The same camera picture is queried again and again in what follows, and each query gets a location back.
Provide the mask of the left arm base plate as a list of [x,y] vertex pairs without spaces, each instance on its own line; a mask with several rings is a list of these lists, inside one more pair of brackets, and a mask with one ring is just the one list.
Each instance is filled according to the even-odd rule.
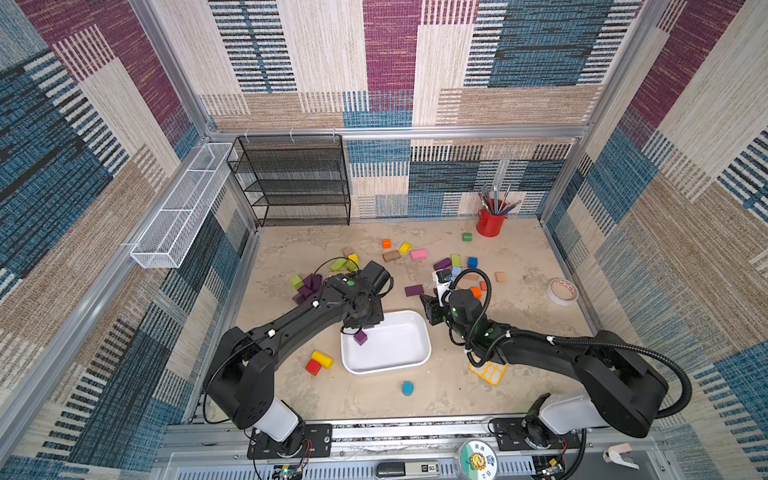
[[249,460],[288,459],[330,456],[333,426],[330,423],[301,422],[286,440],[278,442],[266,433],[253,429],[247,449]]

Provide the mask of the small purple cube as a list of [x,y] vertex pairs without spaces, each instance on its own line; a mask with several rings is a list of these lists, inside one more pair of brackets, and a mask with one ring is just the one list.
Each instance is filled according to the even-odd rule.
[[353,335],[353,339],[358,345],[362,346],[367,342],[368,336],[363,330],[360,330]]

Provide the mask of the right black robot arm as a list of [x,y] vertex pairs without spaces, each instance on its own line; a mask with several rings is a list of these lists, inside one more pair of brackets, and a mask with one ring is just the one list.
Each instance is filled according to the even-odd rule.
[[434,272],[433,295],[420,300],[432,325],[444,323],[449,338],[461,346],[469,363],[525,365],[577,380],[583,387],[580,413],[567,409],[570,402],[543,395],[537,417],[550,431],[563,416],[565,431],[611,427],[627,436],[645,437],[652,424],[682,412],[693,388],[684,369],[669,357],[629,344],[617,334],[601,330],[593,337],[563,337],[499,323],[488,317],[492,291],[478,299],[449,269]]

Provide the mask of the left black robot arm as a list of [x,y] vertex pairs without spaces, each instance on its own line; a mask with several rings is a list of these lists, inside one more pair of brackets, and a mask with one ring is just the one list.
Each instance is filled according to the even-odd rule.
[[306,444],[305,422],[275,396],[275,372],[299,347],[338,323],[357,334],[384,320],[382,298],[394,285],[371,261],[363,269],[327,278],[318,292],[276,320],[247,332],[226,331],[204,377],[203,392],[240,430],[256,428],[294,455]]

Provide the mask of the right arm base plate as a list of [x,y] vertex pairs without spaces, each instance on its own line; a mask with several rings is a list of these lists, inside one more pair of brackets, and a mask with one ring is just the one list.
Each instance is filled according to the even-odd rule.
[[494,417],[487,424],[501,451],[534,451],[578,449],[581,436],[576,432],[556,434],[539,421],[527,422],[524,417]]

